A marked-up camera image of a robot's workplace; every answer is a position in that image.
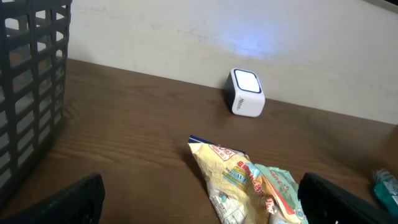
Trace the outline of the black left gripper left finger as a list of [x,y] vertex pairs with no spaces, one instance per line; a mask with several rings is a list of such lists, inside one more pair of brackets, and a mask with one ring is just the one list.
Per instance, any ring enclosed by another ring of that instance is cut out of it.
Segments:
[[39,203],[1,220],[1,224],[98,224],[105,189],[93,173]]

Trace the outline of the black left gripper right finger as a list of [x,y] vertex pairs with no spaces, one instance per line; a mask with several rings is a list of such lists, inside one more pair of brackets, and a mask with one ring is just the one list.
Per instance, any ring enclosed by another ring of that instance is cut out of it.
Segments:
[[298,199],[309,223],[396,224],[397,218],[316,175],[304,174]]

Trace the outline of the blue mouthwash bottle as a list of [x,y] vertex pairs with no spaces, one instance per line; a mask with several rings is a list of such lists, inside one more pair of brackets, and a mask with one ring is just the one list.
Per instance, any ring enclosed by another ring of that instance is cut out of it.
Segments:
[[373,172],[374,193],[388,212],[397,217],[397,179],[386,169]]

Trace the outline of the yellow snack bag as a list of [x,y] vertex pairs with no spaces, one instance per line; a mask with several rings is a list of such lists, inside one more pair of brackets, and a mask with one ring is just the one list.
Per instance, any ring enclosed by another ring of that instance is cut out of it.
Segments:
[[301,223],[244,152],[196,136],[188,145],[221,223]]

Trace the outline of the teal wet wipes pack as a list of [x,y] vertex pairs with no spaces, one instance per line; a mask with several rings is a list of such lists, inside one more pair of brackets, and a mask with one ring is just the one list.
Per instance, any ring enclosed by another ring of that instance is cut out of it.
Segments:
[[302,209],[302,204],[298,198],[299,185],[294,181],[290,172],[277,167],[266,167],[255,165],[262,174],[267,177],[270,183],[277,189],[284,202],[286,210],[291,209],[301,223],[308,224],[307,217]]

